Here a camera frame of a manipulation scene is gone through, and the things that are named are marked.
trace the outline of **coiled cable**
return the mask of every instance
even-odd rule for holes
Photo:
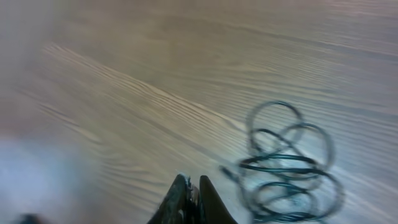
[[[254,128],[254,120],[256,116],[264,108],[281,105],[293,112],[296,117],[296,122],[286,128],[280,133],[275,133],[266,128]],[[243,205],[251,212],[253,223],[267,223],[267,222],[281,222],[281,223],[292,223],[301,221],[318,221],[323,222],[325,218],[336,213],[343,203],[343,186],[338,182],[332,175],[327,173],[327,170],[331,167],[335,152],[333,142],[329,134],[322,128],[306,123],[301,112],[289,103],[284,101],[269,101],[255,107],[249,114],[246,120],[246,128],[248,130],[248,148],[250,151],[254,151],[252,157],[243,159],[238,164],[239,174],[234,174],[225,167],[221,167],[221,171],[226,174],[229,179],[238,184],[241,201]],[[320,134],[323,141],[325,142],[325,154],[326,161],[324,164],[318,163],[316,160],[306,157],[295,145],[300,141],[303,136],[303,132],[307,129],[311,129]],[[291,140],[286,139],[286,136],[290,131],[296,130]],[[264,146],[256,139],[256,134],[268,134],[276,138],[271,152],[266,151]],[[282,154],[287,151],[292,151],[295,155]],[[301,161],[308,165],[308,168],[283,168],[283,167],[271,167],[269,164],[265,165],[265,161]],[[247,170],[254,170],[258,172],[267,172],[280,179],[277,182],[265,182],[258,185],[253,191],[249,191],[244,186],[244,179],[247,177]],[[335,199],[328,208],[322,212],[318,211],[318,203],[316,197],[311,191],[319,188],[322,184],[322,178],[329,179],[333,183],[335,191]],[[311,182],[309,187],[299,187],[293,182],[295,181],[308,181]],[[266,202],[260,202],[260,193],[271,188],[271,187],[282,187],[284,193],[276,197],[271,198]],[[291,199],[293,200],[298,195],[307,196],[310,199],[310,206],[306,211],[293,211],[293,212],[277,212],[270,208],[270,204],[280,199]]]

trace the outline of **black cable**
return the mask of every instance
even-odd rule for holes
[[[254,120],[258,113],[264,108],[273,105],[281,105],[290,109],[295,115],[297,122],[286,127],[280,133],[275,133],[269,129],[254,128]],[[336,213],[342,206],[343,203],[343,186],[326,171],[331,167],[334,161],[334,147],[333,142],[329,134],[319,128],[318,126],[310,123],[306,123],[301,112],[283,101],[270,101],[263,103],[255,107],[248,115],[246,120],[246,128],[248,129],[248,148],[249,151],[255,151],[255,154],[247,159],[242,160],[239,164],[239,174],[234,174],[225,167],[221,167],[221,170],[226,174],[232,181],[236,182],[241,191],[241,200],[243,205],[252,213],[253,223],[267,223],[267,222],[281,222],[281,223],[292,223],[301,221],[318,221],[322,222],[325,218]],[[295,144],[300,141],[303,132],[307,129],[318,132],[325,142],[325,153],[326,161],[324,164],[319,164],[314,159],[306,157],[299,149],[295,147]],[[284,136],[291,130],[296,130],[292,140],[284,138]],[[264,146],[262,146],[256,139],[257,133],[268,134],[276,138],[272,148],[272,152],[266,152]],[[296,155],[281,154],[287,151],[293,151]],[[283,167],[266,167],[264,161],[274,160],[293,160],[301,161],[308,164],[308,168],[283,168]],[[258,172],[267,172],[278,177],[280,182],[266,182],[257,186],[253,191],[249,192],[245,189],[243,180],[247,176],[247,170],[255,170]],[[335,191],[335,199],[325,211],[318,211],[317,199],[311,194],[312,190],[317,189],[321,183],[322,178],[327,178],[333,183]],[[295,181],[312,181],[312,185],[307,188],[298,187],[293,184]],[[259,202],[259,194],[269,187],[283,187],[284,194],[278,195],[266,202]],[[298,195],[305,195],[310,199],[310,206],[305,212],[286,212],[280,213],[273,211],[269,208],[272,202],[280,199],[294,198]]]

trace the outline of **light wooden surface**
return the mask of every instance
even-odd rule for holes
[[[333,136],[346,202],[330,223],[398,218],[397,1],[0,4],[2,222],[145,223],[183,172],[247,223],[218,166],[248,155],[245,115],[274,99]]]

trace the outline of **black object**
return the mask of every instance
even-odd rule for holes
[[[279,133],[275,133],[265,128],[255,129],[254,119],[257,114],[264,108],[273,105],[281,105],[290,109],[295,115],[297,122],[286,127]],[[341,208],[344,197],[343,186],[332,175],[325,172],[332,165],[335,156],[331,137],[325,130],[314,124],[306,123],[301,112],[297,108],[283,101],[270,101],[254,108],[248,115],[246,127],[248,129],[249,136],[248,148],[249,151],[254,151],[252,153],[252,157],[239,162],[239,174],[234,174],[225,167],[221,167],[221,171],[229,179],[238,184],[242,198],[241,201],[251,212],[253,223],[292,223],[301,221],[323,222],[325,218],[336,213]],[[284,138],[287,133],[293,130],[296,132],[292,140]],[[317,132],[325,142],[326,162],[324,164],[319,164],[314,159],[304,156],[304,154],[295,147],[295,143],[300,141],[303,132],[308,130]],[[276,138],[273,146],[267,146],[267,149],[270,150],[265,150],[266,147],[262,146],[260,141],[256,139],[255,135],[257,133],[268,134]],[[292,151],[295,155],[282,154],[287,151]],[[301,161],[306,163],[308,168],[266,167],[264,165],[265,161],[278,160]],[[247,169],[267,172],[278,177],[280,181],[260,184],[253,191],[249,192],[245,189],[243,184],[243,180],[247,176]],[[334,185],[335,199],[325,211],[319,212],[316,197],[312,195],[310,191],[319,188],[322,183],[321,180],[324,177],[329,179]],[[307,181],[310,182],[310,186],[306,189],[298,187],[293,184],[295,181]],[[284,189],[284,193],[265,202],[259,202],[259,194],[271,187],[282,187]],[[162,205],[148,224],[236,223],[228,213],[217,194],[217,191],[207,176],[201,176],[200,178],[200,193],[197,201],[191,197],[191,190],[192,188],[189,178],[186,178],[183,175],[178,175]],[[270,208],[271,203],[276,200],[291,199],[292,202],[294,202],[295,198],[299,195],[305,195],[310,199],[310,205],[307,206],[308,208],[306,208],[304,212],[302,211],[302,207],[300,207],[299,211],[285,213],[277,212]]]
[[[193,191],[190,178],[177,175],[148,224],[237,224],[207,176],[200,177],[197,199]]]
[[[44,224],[37,215],[27,214],[22,216],[20,224]]]

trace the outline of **wood grain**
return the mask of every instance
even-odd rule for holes
[[[247,156],[245,117],[275,99],[333,136],[346,202],[330,223],[398,218],[398,2],[63,3],[31,22],[50,32],[0,38],[16,55],[0,63],[0,221],[145,223],[183,172],[248,223],[218,166]],[[292,121],[274,109],[256,125]],[[299,146],[322,158],[314,136]]]

